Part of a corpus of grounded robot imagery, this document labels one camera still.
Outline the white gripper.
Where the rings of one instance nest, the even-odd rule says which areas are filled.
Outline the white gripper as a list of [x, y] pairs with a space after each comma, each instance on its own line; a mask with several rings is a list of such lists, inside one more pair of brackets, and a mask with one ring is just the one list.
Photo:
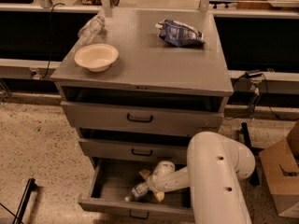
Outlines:
[[156, 187], [156, 182], [155, 182], [155, 177], [151, 175], [150, 170], [141, 170], [139, 174], [142, 176], [144, 180], [146, 180], [147, 185], [149, 186], [149, 189], [154, 192], [154, 196], [157, 199], [157, 201], [160, 203], [164, 200], [164, 193], [163, 192], [158, 192], [157, 187]]

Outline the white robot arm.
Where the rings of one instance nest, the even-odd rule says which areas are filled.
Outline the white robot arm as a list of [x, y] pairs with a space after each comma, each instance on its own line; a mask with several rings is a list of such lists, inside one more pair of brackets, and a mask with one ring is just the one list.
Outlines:
[[251, 224], [239, 185], [251, 176], [255, 158], [248, 147], [221, 134], [201, 132], [190, 141], [187, 166], [161, 161], [141, 176], [158, 201], [167, 192], [189, 188], [195, 224]]

